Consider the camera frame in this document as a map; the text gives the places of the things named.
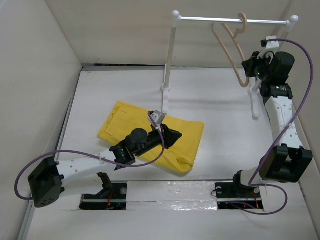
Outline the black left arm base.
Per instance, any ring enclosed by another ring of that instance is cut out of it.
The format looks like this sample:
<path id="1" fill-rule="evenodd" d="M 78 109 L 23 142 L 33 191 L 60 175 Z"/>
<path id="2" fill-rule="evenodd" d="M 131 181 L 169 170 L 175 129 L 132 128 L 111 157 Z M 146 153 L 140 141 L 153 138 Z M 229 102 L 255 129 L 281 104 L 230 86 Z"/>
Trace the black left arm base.
<path id="1" fill-rule="evenodd" d="M 80 210 L 85 211 L 124 211 L 127 209 L 127 182 L 111 182 L 107 173 L 99 172 L 102 190 L 97 194 L 82 194 Z"/>

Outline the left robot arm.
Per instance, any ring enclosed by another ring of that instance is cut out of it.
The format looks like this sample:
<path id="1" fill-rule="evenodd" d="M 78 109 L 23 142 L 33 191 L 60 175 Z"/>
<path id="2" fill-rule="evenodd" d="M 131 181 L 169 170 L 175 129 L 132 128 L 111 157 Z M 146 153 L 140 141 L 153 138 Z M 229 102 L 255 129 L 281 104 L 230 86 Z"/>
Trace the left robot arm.
<path id="1" fill-rule="evenodd" d="M 82 159 L 60 162 L 47 157 L 28 176 L 34 205 L 43 208 L 55 203 L 68 184 L 92 174 L 98 175 L 102 181 L 95 184 L 95 194 L 90 198 L 110 200 L 116 193 L 108 176 L 111 166 L 116 170 L 136 167 L 136 158 L 150 153 L 155 147 L 161 149 L 156 155 L 159 159 L 164 150 L 172 147 L 182 136 L 179 131 L 161 124 L 159 129 L 154 128 L 151 132 L 136 128 L 124 140 L 99 155 L 86 154 Z"/>

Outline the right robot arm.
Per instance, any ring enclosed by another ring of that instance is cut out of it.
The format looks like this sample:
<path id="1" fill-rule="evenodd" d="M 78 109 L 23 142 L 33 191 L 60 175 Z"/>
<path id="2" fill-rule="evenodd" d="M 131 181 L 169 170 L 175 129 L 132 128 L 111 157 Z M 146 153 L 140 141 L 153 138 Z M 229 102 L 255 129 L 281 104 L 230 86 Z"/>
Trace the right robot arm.
<path id="1" fill-rule="evenodd" d="M 231 191 L 243 197 L 253 185 L 268 182 L 296 183 L 311 163 L 313 153 L 305 149 L 293 121 L 293 92 L 286 83 L 295 63 L 287 52 L 268 51 L 264 56 L 255 51 L 242 66 L 247 77 L 255 77 L 259 94 L 268 114 L 273 144 L 258 167 L 241 170 L 233 178 Z"/>

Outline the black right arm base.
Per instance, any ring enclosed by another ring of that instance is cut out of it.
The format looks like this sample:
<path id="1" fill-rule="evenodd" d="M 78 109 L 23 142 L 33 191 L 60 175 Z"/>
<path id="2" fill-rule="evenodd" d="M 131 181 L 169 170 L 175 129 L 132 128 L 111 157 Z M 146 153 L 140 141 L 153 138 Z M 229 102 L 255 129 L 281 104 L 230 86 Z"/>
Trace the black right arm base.
<path id="1" fill-rule="evenodd" d="M 263 210 L 260 190 L 241 184 L 241 171 L 232 180 L 218 181 L 211 196 L 216 199 L 218 210 Z"/>

